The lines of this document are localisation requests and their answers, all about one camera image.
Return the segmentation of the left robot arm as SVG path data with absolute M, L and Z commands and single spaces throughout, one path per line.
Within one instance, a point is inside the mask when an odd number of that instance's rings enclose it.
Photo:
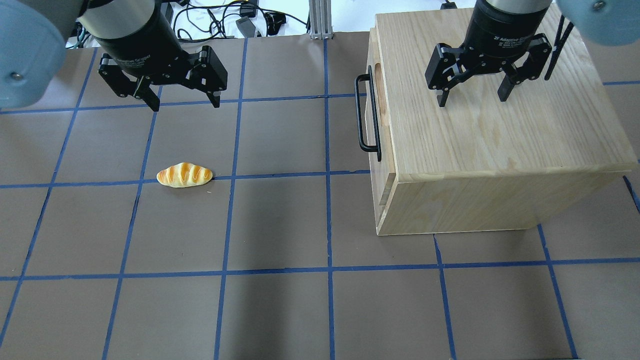
M 75 24 L 92 35 L 103 56 L 98 73 L 121 98 L 157 112 L 154 85 L 203 92 L 220 106 L 228 73 L 208 45 L 183 50 L 159 0 L 3 0 L 0 3 L 0 98 L 3 109 L 38 102 L 66 59 Z

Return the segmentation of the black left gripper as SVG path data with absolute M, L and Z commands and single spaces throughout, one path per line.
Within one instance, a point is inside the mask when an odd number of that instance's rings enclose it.
M 103 48 L 98 73 L 115 95 L 160 109 L 153 85 L 182 85 L 203 92 L 218 109 L 228 72 L 209 45 L 182 49 L 162 5 L 94 5 L 93 35 Z

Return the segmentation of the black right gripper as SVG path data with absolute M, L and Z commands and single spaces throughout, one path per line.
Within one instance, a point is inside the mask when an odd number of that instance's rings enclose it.
M 478 0 L 460 47 L 437 43 L 425 71 L 429 89 L 436 91 L 439 107 L 450 90 L 475 75 L 503 71 L 498 98 L 505 102 L 525 80 L 540 77 L 552 46 L 537 33 L 550 0 Z M 527 53 L 521 66 L 514 63 Z

